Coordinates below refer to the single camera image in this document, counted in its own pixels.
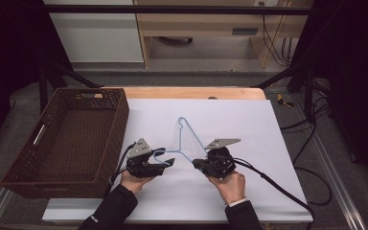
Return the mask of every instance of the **cable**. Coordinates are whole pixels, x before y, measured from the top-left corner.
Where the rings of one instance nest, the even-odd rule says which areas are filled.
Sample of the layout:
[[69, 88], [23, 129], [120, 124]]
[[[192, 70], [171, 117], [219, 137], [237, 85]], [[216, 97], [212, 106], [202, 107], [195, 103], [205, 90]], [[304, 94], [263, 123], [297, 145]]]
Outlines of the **cable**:
[[307, 172], [307, 173], [310, 173], [310, 174], [313, 174], [314, 176], [316, 176], [318, 179], [322, 180], [322, 182], [324, 182], [324, 184], [327, 186], [327, 189], [328, 189], [328, 199], [324, 202], [314, 202], [314, 201], [310, 201], [309, 200], [309, 203], [310, 204], [313, 204], [313, 205], [318, 205], [318, 206], [325, 206], [325, 205], [328, 205], [331, 203], [331, 201], [333, 200], [333, 192], [331, 190], [331, 186], [328, 184], [328, 182], [322, 177], [320, 176], [318, 173], [316, 172], [313, 172], [311, 170], [308, 170], [308, 169], [305, 169], [305, 168], [301, 168], [301, 167], [296, 167], [294, 166], [294, 169], [295, 170], [299, 170], [299, 171], [304, 171], [304, 172]]
[[296, 202], [297, 204], [299, 204], [300, 206], [302, 206], [303, 208], [307, 209], [311, 216], [312, 216], [312, 222], [310, 222], [307, 226], [307, 229], [311, 229], [313, 223], [315, 222], [315, 213], [313, 212], [312, 208], [304, 203], [303, 201], [301, 201], [300, 199], [298, 199], [297, 197], [295, 197], [294, 195], [292, 195], [291, 193], [287, 192], [285, 189], [283, 189], [280, 185], [278, 185], [276, 182], [274, 182], [274, 180], [272, 180], [270, 177], [268, 177], [266, 174], [258, 171], [256, 168], [254, 168], [250, 163], [248, 163], [247, 161], [240, 159], [240, 158], [234, 158], [235, 163], [237, 163], [238, 165], [244, 166], [247, 169], [257, 173], [261, 178], [263, 178], [265, 181], [267, 181], [271, 186], [273, 186], [274, 188], [276, 188], [278, 191], [280, 191], [283, 195], [287, 196], [288, 198], [290, 198], [291, 200], [293, 200], [294, 202]]
[[310, 133], [309, 138], [307, 139], [307, 141], [304, 143], [303, 147], [300, 149], [300, 151], [298, 151], [297, 155], [292, 160], [292, 165], [295, 164], [295, 162], [297, 161], [297, 159], [300, 157], [301, 153], [303, 153], [303, 150], [306, 148], [307, 144], [310, 142], [310, 139], [312, 138], [313, 134], [315, 133], [315, 130], [316, 130], [316, 125], [313, 126], [313, 130]]
[[[286, 49], [286, 41], [288, 39], [288, 48], [287, 48], [287, 55], [285, 55], [285, 49]], [[286, 63], [286, 66], [289, 67], [291, 64], [291, 45], [292, 45], [292, 37], [284, 37], [283, 43], [282, 43], [282, 59]]]
[[9, 108], [9, 110], [12, 110], [16, 105], [16, 100], [13, 97], [10, 97], [10, 100], [13, 100], [13, 104], [11, 104], [11, 107]]
[[[264, 7], [264, 6], [265, 6], [265, 3], [264, 3], [264, 2], [259, 3], [259, 6]], [[264, 14], [262, 15], [262, 19], [263, 19], [263, 41], [264, 41], [264, 45], [267, 47], [268, 51], [269, 51], [269, 52], [270, 52], [270, 54], [273, 56], [273, 58], [274, 58], [274, 60], [276, 61], [276, 63], [277, 63], [277, 64], [279, 64], [279, 65], [281, 65], [281, 66], [286, 66], [286, 67], [288, 67], [288, 64], [287, 64], [283, 59], [281, 59], [281, 58], [280, 58], [280, 56], [279, 56], [279, 54], [277, 53], [276, 47], [275, 47], [275, 45], [274, 45], [274, 42], [273, 42], [273, 40], [271, 39], [271, 36], [270, 36], [270, 34], [268, 33], [268, 31], [267, 31], [267, 28], [266, 28], [266, 26], [265, 26], [265, 15], [264, 15]], [[277, 34], [277, 32], [279, 31], [279, 29], [280, 29], [280, 24], [281, 24], [281, 23], [279, 23], [279, 25], [277, 25], [277, 31], [276, 31], [276, 34]], [[267, 43], [265, 42], [265, 34], [267, 34], [267, 37], [268, 37], [268, 39], [270, 40], [270, 43], [271, 43], [271, 47], [274, 49], [274, 53], [276, 54], [277, 58], [278, 58], [281, 62], [283, 62], [283, 63], [279, 63], [279, 62], [278, 62], [278, 60], [276, 59], [276, 57], [273, 55], [273, 52], [271, 51], [271, 47], [269, 47], [269, 46], [267, 45]]]
[[267, 47], [268, 52], [270, 52], [270, 54], [273, 56], [273, 59], [276, 61], [276, 63], [277, 63], [278, 65], [285, 66], [285, 63], [284, 63], [284, 61], [283, 61], [283, 60], [282, 60], [282, 62], [283, 62], [283, 63], [279, 63], [279, 61], [276, 59], [276, 57], [274, 56], [273, 52], [271, 51], [271, 48], [267, 45], [267, 42], [265, 41], [265, 33], [267, 33], [267, 35], [268, 35], [268, 39], [269, 39], [269, 40], [270, 40], [270, 42], [271, 42], [271, 47], [273, 47], [273, 49], [274, 49], [274, 53], [277, 55], [277, 58], [278, 58], [279, 60], [281, 60], [281, 59], [280, 59], [279, 54], [277, 53], [276, 47], [274, 46], [274, 43], [273, 43], [273, 41], [271, 40], [270, 34], [268, 33], [268, 31], [267, 31], [267, 29], [266, 29], [266, 27], [265, 27], [265, 16], [264, 16], [264, 15], [262, 15], [262, 18], [263, 18], [263, 42], [264, 42], [264, 45], [265, 45], [265, 47]]
[[119, 164], [118, 164], [118, 167], [116, 168], [115, 173], [112, 176], [109, 177], [108, 187], [106, 188], [106, 191], [105, 191], [105, 194], [104, 194], [103, 197], [105, 197], [109, 194], [110, 190], [112, 189], [113, 183], [115, 182], [116, 177], [118, 177], [118, 175], [120, 173], [125, 171], [125, 170], [121, 171], [122, 164], [124, 163], [124, 160], [125, 160], [125, 157], [127, 156], [127, 153], [134, 147], [134, 145], [136, 145], [136, 142], [134, 142], [133, 144], [131, 144], [130, 146], [128, 146], [125, 149], [124, 154], [122, 155], [121, 159], [119, 160]]
[[305, 127], [305, 128], [301, 128], [301, 129], [297, 129], [297, 130], [293, 130], [293, 131], [282, 131], [282, 133], [295, 133], [295, 132], [302, 132], [304, 130], [307, 130], [307, 129], [311, 129], [313, 126], [308, 126], [308, 127]]
[[[327, 97], [322, 97], [322, 98], [319, 98], [317, 99], [314, 103], [313, 103], [313, 106], [315, 106], [319, 101], [321, 100], [324, 100], [324, 99], [327, 99]], [[320, 111], [322, 111], [322, 109], [324, 109], [325, 107], [327, 107], [328, 105], [327, 104], [324, 104], [322, 105], [321, 107], [319, 107], [316, 111], [313, 112], [314, 115], [316, 115], [317, 113], [319, 113]], [[307, 122], [309, 119], [306, 118], [296, 124], [293, 124], [293, 125], [290, 125], [290, 126], [283, 126], [283, 127], [280, 127], [280, 130], [286, 130], [286, 129], [290, 129], [290, 128], [293, 128], [293, 127], [299, 127], [300, 125], [303, 125], [305, 122]]]
[[330, 95], [330, 89], [324, 86], [323, 84], [319, 83], [317, 80], [313, 81], [313, 89], [315, 89], [315, 92], [321, 96]]

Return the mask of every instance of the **black suit jacket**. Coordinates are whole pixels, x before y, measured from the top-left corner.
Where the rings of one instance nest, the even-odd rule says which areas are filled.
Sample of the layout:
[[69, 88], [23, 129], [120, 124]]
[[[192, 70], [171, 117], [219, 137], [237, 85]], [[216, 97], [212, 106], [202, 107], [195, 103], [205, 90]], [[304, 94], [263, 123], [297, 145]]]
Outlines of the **black suit jacket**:
[[[124, 186], [118, 185], [103, 200], [97, 211], [82, 223], [79, 229], [119, 229], [136, 205], [136, 196]], [[227, 206], [225, 214], [232, 230], [262, 229], [250, 201], [242, 202], [233, 207]]]

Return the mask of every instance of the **white table surface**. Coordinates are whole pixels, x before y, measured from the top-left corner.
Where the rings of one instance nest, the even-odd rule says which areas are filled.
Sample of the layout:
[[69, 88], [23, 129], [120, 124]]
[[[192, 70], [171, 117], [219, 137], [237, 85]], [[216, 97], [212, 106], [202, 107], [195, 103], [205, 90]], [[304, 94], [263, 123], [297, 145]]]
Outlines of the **white table surface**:
[[[139, 138], [145, 138], [152, 149], [177, 150], [178, 118], [184, 117], [204, 146], [216, 138], [240, 138], [239, 143], [227, 147], [234, 157], [248, 161], [306, 202], [270, 101], [131, 99], [128, 104], [130, 112], [122, 152]], [[205, 158], [205, 152], [186, 125], [182, 134], [183, 152], [191, 159]], [[226, 222], [225, 205], [214, 185], [180, 154], [166, 153], [159, 158], [173, 157], [174, 165], [146, 184], [137, 195], [139, 204], [126, 222]], [[242, 166], [236, 170], [245, 174], [246, 197], [252, 201], [261, 222], [312, 221], [306, 209], [256, 173]], [[43, 220], [84, 220], [95, 212], [101, 201], [51, 199]]]

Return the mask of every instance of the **wire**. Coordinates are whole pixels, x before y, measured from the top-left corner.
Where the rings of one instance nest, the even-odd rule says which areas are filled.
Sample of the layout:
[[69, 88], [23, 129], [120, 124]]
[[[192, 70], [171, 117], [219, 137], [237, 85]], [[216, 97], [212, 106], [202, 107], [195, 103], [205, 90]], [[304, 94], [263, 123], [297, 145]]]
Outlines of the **wire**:
[[153, 153], [153, 159], [156, 160], [157, 162], [159, 163], [162, 163], [162, 164], [165, 164], [165, 165], [170, 165], [168, 162], [165, 162], [165, 161], [161, 161], [159, 159], [157, 159], [157, 153], [159, 152], [170, 152], [170, 153], [180, 153], [182, 154], [190, 163], [193, 164], [193, 160], [188, 156], [186, 155], [183, 151], [182, 151], [182, 148], [181, 148], [181, 143], [182, 143], [182, 129], [183, 129], [183, 125], [181, 124], [181, 121], [184, 121], [188, 128], [190, 129], [191, 133], [194, 135], [194, 137], [196, 138], [196, 140], [198, 141], [198, 143], [201, 145], [202, 149], [205, 151], [205, 153], [207, 153], [207, 151], [205, 150], [204, 148], [204, 145], [202, 145], [201, 141], [199, 140], [198, 136], [196, 135], [196, 133], [194, 132], [193, 128], [191, 127], [190, 123], [187, 121], [187, 119], [185, 119], [184, 117], [179, 117], [178, 118], [178, 123], [180, 124], [180, 131], [179, 131], [179, 136], [178, 136], [178, 149], [177, 150], [157, 150]]
[[110, 190], [112, 189], [113, 183], [115, 182], [116, 177], [118, 177], [118, 175], [120, 173], [122, 173], [123, 171], [126, 170], [126, 169], [124, 169], [124, 170], [121, 171], [121, 167], [122, 167], [122, 164], [124, 163], [124, 160], [125, 160], [125, 157], [127, 156], [127, 153], [134, 147], [134, 145], [136, 145], [136, 142], [134, 142], [133, 144], [131, 144], [130, 146], [128, 146], [125, 149], [124, 154], [122, 155], [121, 159], [119, 160], [119, 164], [118, 164], [118, 167], [116, 168], [115, 173], [112, 176], [109, 177], [108, 187], [106, 188], [106, 191], [105, 191], [105, 194], [104, 194], [103, 197], [106, 197], [109, 194]]
[[297, 155], [292, 160], [292, 165], [295, 165], [295, 162], [298, 160], [298, 158], [300, 157], [301, 153], [303, 153], [304, 149], [306, 148], [307, 144], [310, 142], [310, 139], [312, 138], [313, 134], [315, 133], [315, 130], [316, 130], [316, 125], [313, 126], [313, 129], [312, 129], [312, 131], [310, 133], [309, 138], [307, 139], [307, 141], [304, 143], [303, 147], [298, 151]]
[[12, 110], [14, 108], [14, 106], [16, 105], [16, 99], [13, 97], [10, 97], [10, 100], [13, 101], [13, 104], [11, 104], [11, 107], [9, 108], [9, 110]]
[[[314, 103], [313, 103], [313, 106], [315, 106], [319, 101], [321, 100], [324, 100], [324, 99], [327, 99], [327, 97], [322, 97], [322, 98], [319, 98], [317, 99]], [[324, 104], [322, 105], [321, 107], [319, 107], [316, 111], [313, 112], [314, 115], [316, 115], [317, 113], [321, 112], [324, 108], [326, 107], [329, 107], [327, 104]], [[283, 126], [283, 127], [280, 127], [280, 130], [286, 130], [286, 129], [290, 129], [290, 128], [293, 128], [293, 127], [299, 127], [300, 125], [303, 125], [305, 122], [307, 122], [309, 119], [306, 118], [304, 119], [303, 121], [300, 121], [296, 124], [293, 124], [293, 125], [290, 125], [290, 126]]]
[[[259, 6], [264, 7], [264, 6], [265, 6], [265, 3], [259, 3]], [[267, 47], [268, 51], [269, 51], [269, 52], [270, 52], [270, 54], [273, 56], [273, 59], [276, 61], [276, 63], [277, 63], [277, 64], [279, 64], [279, 65], [281, 65], [281, 66], [286, 66], [286, 67], [288, 67], [288, 62], [287, 62], [287, 61], [285, 61], [283, 58], [281, 58], [281, 57], [279, 56], [279, 54], [277, 53], [276, 47], [275, 47], [275, 45], [274, 45], [274, 42], [273, 42], [273, 40], [271, 39], [271, 36], [270, 36], [270, 34], [268, 33], [268, 31], [267, 31], [267, 28], [266, 28], [266, 26], [265, 26], [265, 15], [264, 15], [264, 14], [262, 14], [262, 19], [263, 19], [263, 41], [264, 41], [264, 45]], [[277, 34], [277, 32], [279, 31], [279, 29], [280, 29], [280, 25], [281, 25], [281, 23], [279, 23], [279, 25], [277, 25], [277, 31], [276, 31], [276, 34]], [[265, 41], [265, 34], [267, 34], [267, 37], [268, 37], [268, 39], [270, 40], [270, 44], [271, 44], [271, 45], [270, 45], [270, 47], [267, 45], [267, 43], [266, 43], [266, 41]], [[276, 57], [274, 56], [273, 52], [271, 51], [271, 48], [273, 48], [274, 53], [276, 54], [277, 58], [278, 58], [282, 63], [279, 63], [279, 61], [276, 59]]]
[[304, 171], [304, 172], [307, 172], [307, 173], [310, 173], [310, 174], [316, 176], [318, 179], [322, 180], [322, 182], [324, 182], [324, 184], [327, 186], [327, 189], [328, 189], [328, 199], [326, 201], [324, 201], [324, 202], [314, 202], [314, 201], [309, 200], [309, 203], [310, 204], [318, 205], [318, 206], [325, 206], [325, 205], [328, 205], [328, 204], [331, 203], [331, 201], [333, 200], [333, 192], [331, 190], [331, 186], [328, 184], [328, 182], [322, 176], [320, 176], [316, 172], [313, 172], [313, 171], [308, 170], [308, 169], [305, 169], [305, 168], [294, 166], [294, 169], [295, 170], [299, 170], [299, 171]]
[[282, 133], [295, 133], [295, 132], [302, 132], [302, 131], [305, 131], [307, 129], [311, 129], [313, 126], [308, 126], [308, 127], [305, 127], [305, 128], [301, 128], [301, 129], [297, 129], [297, 130], [293, 130], [293, 131], [282, 131]]
[[[266, 27], [265, 27], [265, 16], [262, 15], [262, 18], [263, 18], [263, 42], [264, 42], [264, 45], [265, 47], [267, 47], [268, 49], [268, 52], [270, 52], [270, 54], [273, 56], [273, 59], [276, 61], [276, 63], [278, 65], [281, 65], [281, 66], [286, 66], [284, 61], [280, 58], [279, 54], [277, 53], [277, 50], [276, 50], [276, 47], [274, 46], [274, 43], [273, 41], [271, 40], [271, 37], [270, 37], [270, 34], [268, 33]], [[271, 47], [274, 49], [274, 53], [276, 54], [277, 58], [283, 62], [283, 63], [279, 63], [279, 61], [276, 59], [276, 57], [274, 56], [273, 52], [271, 51], [271, 48], [267, 45], [267, 42], [265, 41], [265, 34], [267, 34], [268, 36], [268, 39], [270, 40], [271, 42]]]
[[[288, 49], [287, 49], [287, 55], [285, 55], [285, 49], [286, 49], [286, 41], [288, 39]], [[290, 56], [291, 54], [291, 45], [292, 45], [292, 37], [284, 37], [283, 38], [283, 43], [282, 43], [282, 59], [283, 61], [286, 63], [286, 66], [289, 67], [291, 64], [291, 59], [292, 57]]]
[[257, 173], [261, 178], [263, 178], [265, 181], [267, 181], [271, 186], [273, 186], [274, 188], [276, 188], [278, 191], [280, 191], [283, 195], [287, 196], [288, 198], [290, 198], [291, 200], [293, 200], [294, 202], [296, 202], [297, 204], [299, 204], [300, 206], [304, 207], [305, 209], [307, 209], [311, 216], [312, 216], [312, 222], [310, 222], [307, 226], [307, 229], [311, 229], [313, 223], [315, 222], [315, 213], [313, 212], [312, 208], [304, 203], [303, 201], [301, 201], [300, 199], [298, 199], [297, 197], [295, 197], [294, 195], [292, 195], [291, 193], [287, 192], [285, 189], [283, 189], [280, 185], [278, 185], [276, 182], [274, 182], [274, 180], [272, 180], [270, 177], [268, 177], [266, 174], [258, 171], [256, 168], [254, 168], [250, 163], [248, 163], [245, 160], [242, 160], [240, 158], [234, 158], [235, 163], [237, 163], [238, 165], [244, 166], [247, 169]]
[[323, 84], [319, 83], [317, 80], [313, 81], [313, 89], [315, 89], [315, 92], [318, 93], [321, 96], [330, 95], [330, 89], [328, 89]]

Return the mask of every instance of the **person's hand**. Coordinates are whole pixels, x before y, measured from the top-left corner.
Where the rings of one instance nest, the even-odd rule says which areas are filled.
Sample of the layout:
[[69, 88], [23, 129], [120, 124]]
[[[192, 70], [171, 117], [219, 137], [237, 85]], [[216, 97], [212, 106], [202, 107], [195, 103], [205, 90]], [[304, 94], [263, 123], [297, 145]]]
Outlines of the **person's hand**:
[[244, 175], [233, 171], [223, 179], [218, 179], [207, 175], [208, 180], [213, 183], [226, 204], [230, 204], [245, 198], [245, 179]]
[[142, 190], [142, 187], [153, 180], [154, 177], [138, 178], [131, 175], [129, 171], [122, 172], [121, 185], [133, 192], [135, 195]]

